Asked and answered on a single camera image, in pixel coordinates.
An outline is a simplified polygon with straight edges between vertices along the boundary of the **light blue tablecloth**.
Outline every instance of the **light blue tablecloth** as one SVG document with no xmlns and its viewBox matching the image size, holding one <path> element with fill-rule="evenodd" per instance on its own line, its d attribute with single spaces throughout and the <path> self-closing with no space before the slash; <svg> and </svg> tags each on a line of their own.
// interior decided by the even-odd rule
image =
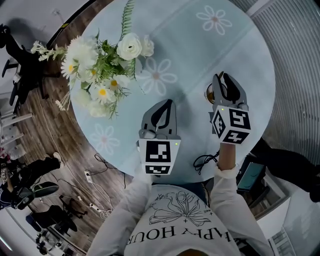
<svg viewBox="0 0 320 256">
<path fill-rule="evenodd" d="M 109 4 L 83 36 L 94 36 L 99 29 L 101 39 L 117 43 L 125 4 L 125 0 Z M 157 102 L 172 99 L 181 146 L 171 175 L 156 182 L 183 184 L 213 177 L 213 161 L 201 175 L 192 164 L 198 156 L 219 150 L 218 138 L 211 134 L 212 105 L 204 94 L 213 75 L 225 71 L 243 86 L 250 107 L 252 133 L 236 151 L 237 161 L 243 159 L 263 134 L 275 98 L 273 62 L 250 18 L 227 0 L 136 0 L 132 24 L 132 32 L 150 34 L 154 55 L 140 59 L 143 71 L 130 84 L 131 94 L 119 103 L 118 117 L 93 118 L 73 104 L 91 145 L 120 171 L 134 175 L 140 161 L 136 141 L 142 117 Z"/>
</svg>

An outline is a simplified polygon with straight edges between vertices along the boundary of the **floor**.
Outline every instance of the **floor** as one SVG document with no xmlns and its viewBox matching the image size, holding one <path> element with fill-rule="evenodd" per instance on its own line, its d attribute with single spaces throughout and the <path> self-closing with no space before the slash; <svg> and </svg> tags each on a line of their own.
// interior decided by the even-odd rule
<svg viewBox="0 0 320 256">
<path fill-rule="evenodd" d="M 71 39 L 81 35 L 97 13 L 110 2 L 111 0 L 96 0 L 62 31 L 54 44 L 63 46 L 68 44 Z M 47 72 L 59 72 L 59 62 L 50 62 Z M 44 89 L 49 95 L 47 100 L 41 99 L 39 97 L 40 91 L 35 89 L 29 93 L 27 101 L 19 110 L 19 115 L 33 113 L 33 118 L 18 124 L 20 131 L 25 134 L 21 139 L 21 143 L 27 151 L 24 160 L 28 164 L 37 159 L 43 159 L 46 153 L 52 155 L 58 151 L 61 154 L 66 166 L 52 171 L 52 174 L 57 179 L 64 179 L 77 188 L 63 180 L 57 182 L 50 173 L 42 177 L 41 183 L 44 181 L 57 183 L 59 185 L 57 195 L 73 197 L 76 200 L 80 196 L 82 201 L 76 202 L 77 209 L 81 212 L 88 211 L 88 214 L 83 219 L 74 218 L 78 232 L 69 231 L 71 236 L 69 240 L 87 251 L 104 221 L 95 210 L 87 206 L 90 203 L 96 205 L 101 203 L 106 210 L 110 210 L 108 196 L 113 207 L 116 206 L 124 194 L 124 174 L 117 169 L 109 169 L 92 177 L 93 182 L 98 186 L 87 183 L 84 175 L 85 170 L 99 172 L 106 168 L 102 162 L 95 159 L 94 156 L 97 152 L 89 144 L 78 126 L 72 105 L 70 105 L 68 111 L 59 111 L 55 105 L 55 100 L 61 100 L 69 89 L 67 80 L 64 77 L 46 78 Z M 126 185 L 131 180 L 131 177 L 125 176 Z M 50 205 L 62 207 L 59 196 L 44 197 L 43 203 L 39 199 L 35 199 L 30 207 L 36 212 L 43 212 L 48 210 Z"/>
</svg>

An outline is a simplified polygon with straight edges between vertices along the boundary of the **black chair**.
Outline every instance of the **black chair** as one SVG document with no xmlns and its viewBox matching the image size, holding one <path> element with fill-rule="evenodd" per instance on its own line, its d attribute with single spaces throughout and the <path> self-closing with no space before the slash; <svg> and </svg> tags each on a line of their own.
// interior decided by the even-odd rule
<svg viewBox="0 0 320 256">
<path fill-rule="evenodd" d="M 41 231 L 41 228 L 46 229 L 52 225 L 62 235 L 68 234 L 71 229 L 77 232 L 77 226 L 71 219 L 72 214 L 65 212 L 58 205 L 51 205 L 49 210 L 44 212 L 33 212 L 28 215 L 26 221 L 36 230 Z"/>
<path fill-rule="evenodd" d="M 59 196 L 59 199 L 61 200 L 62 204 L 63 204 L 63 210 L 66 211 L 67 214 L 73 214 L 74 216 L 76 216 L 78 219 L 82 219 L 83 218 L 83 215 L 86 215 L 88 214 L 87 211 L 85 212 L 80 212 L 80 211 L 77 211 L 75 210 L 73 207 L 72 207 L 72 202 L 75 202 L 75 200 L 73 198 L 70 199 L 69 201 L 69 204 L 67 204 L 65 201 L 63 201 L 64 196 L 63 195 L 60 195 Z"/>
<path fill-rule="evenodd" d="M 18 103 L 25 103 L 29 91 L 39 87 L 43 99 L 49 96 L 44 94 L 43 78 L 58 78 L 60 72 L 55 74 L 44 74 L 44 61 L 39 61 L 38 54 L 32 54 L 22 46 L 18 46 L 15 39 L 10 33 L 8 26 L 0 25 L 0 48 L 6 47 L 7 53 L 12 56 L 18 63 L 11 63 L 8 60 L 4 66 L 2 77 L 4 77 L 7 69 L 17 68 L 21 66 L 18 75 L 21 77 L 19 82 L 13 82 L 14 88 L 11 94 L 10 105 L 12 106 L 15 96 L 18 95 Z"/>
</svg>

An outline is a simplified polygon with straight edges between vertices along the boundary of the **power strip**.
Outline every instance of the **power strip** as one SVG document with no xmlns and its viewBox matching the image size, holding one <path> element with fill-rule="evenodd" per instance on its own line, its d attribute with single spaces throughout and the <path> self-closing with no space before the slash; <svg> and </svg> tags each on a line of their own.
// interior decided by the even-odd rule
<svg viewBox="0 0 320 256">
<path fill-rule="evenodd" d="M 87 181 L 87 182 L 93 183 L 92 178 L 91 178 L 91 176 L 90 176 L 90 173 L 89 173 L 88 171 L 85 171 L 85 172 L 84 172 L 84 175 L 85 175 L 85 177 L 86 177 L 86 181 Z"/>
<path fill-rule="evenodd" d="M 93 209 L 95 209 L 98 213 L 101 213 L 101 210 L 96 206 L 94 203 L 90 203 L 89 206 Z"/>
</svg>

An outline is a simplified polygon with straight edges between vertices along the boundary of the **white sweatshirt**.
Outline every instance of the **white sweatshirt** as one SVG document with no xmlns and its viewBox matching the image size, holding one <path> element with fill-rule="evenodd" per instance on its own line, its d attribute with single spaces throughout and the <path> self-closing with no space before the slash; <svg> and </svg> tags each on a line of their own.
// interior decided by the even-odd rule
<svg viewBox="0 0 320 256">
<path fill-rule="evenodd" d="M 273 251 L 237 194 L 237 171 L 215 170 L 211 208 L 174 185 L 136 178 L 99 229 L 87 256 L 176 256 L 188 249 L 209 256 L 273 256 Z"/>
</svg>

